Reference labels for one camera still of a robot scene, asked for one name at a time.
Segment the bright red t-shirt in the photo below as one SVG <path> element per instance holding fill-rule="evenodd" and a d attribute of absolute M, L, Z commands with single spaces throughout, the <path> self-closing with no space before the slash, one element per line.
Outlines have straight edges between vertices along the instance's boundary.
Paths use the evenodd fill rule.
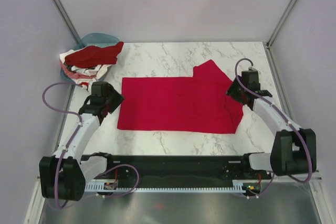
<path fill-rule="evenodd" d="M 117 128 L 234 134 L 243 106 L 226 95 L 232 83 L 213 60 L 191 77 L 123 78 Z"/>

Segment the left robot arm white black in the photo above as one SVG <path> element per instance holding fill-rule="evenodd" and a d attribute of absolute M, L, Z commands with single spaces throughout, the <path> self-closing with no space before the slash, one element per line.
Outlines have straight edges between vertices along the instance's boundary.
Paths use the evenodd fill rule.
<path fill-rule="evenodd" d="M 79 201 L 86 184 L 98 175 L 111 178 L 115 165 L 107 155 L 92 154 L 83 158 L 84 150 L 91 137 L 101 126 L 108 114 L 113 113 L 124 101 L 124 97 L 105 81 L 94 82 L 90 94 L 78 112 L 72 133 L 52 156 L 44 156 L 39 162 L 41 194 L 55 201 Z"/>

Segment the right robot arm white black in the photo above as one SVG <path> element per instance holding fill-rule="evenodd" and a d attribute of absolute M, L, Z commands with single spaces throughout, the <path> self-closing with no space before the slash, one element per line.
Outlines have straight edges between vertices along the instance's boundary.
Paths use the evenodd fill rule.
<path fill-rule="evenodd" d="M 226 94 L 248 106 L 274 135 L 270 153 L 248 153 L 247 162 L 240 166 L 241 174 L 254 178 L 259 170 L 274 172 L 277 176 L 307 174 L 317 169 L 316 134 L 303 129 L 275 106 L 268 90 L 261 90 L 258 71 L 252 67 L 237 76 Z"/>

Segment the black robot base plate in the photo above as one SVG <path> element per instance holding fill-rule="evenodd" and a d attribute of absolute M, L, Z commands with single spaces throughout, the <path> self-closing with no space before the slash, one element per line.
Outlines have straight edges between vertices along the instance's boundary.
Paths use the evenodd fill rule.
<path fill-rule="evenodd" d="M 222 185 L 229 182 L 259 184 L 271 175 L 253 170 L 245 156 L 145 156 L 107 155 L 108 173 L 95 179 L 108 179 L 130 186 L 163 182 L 164 185 Z"/>

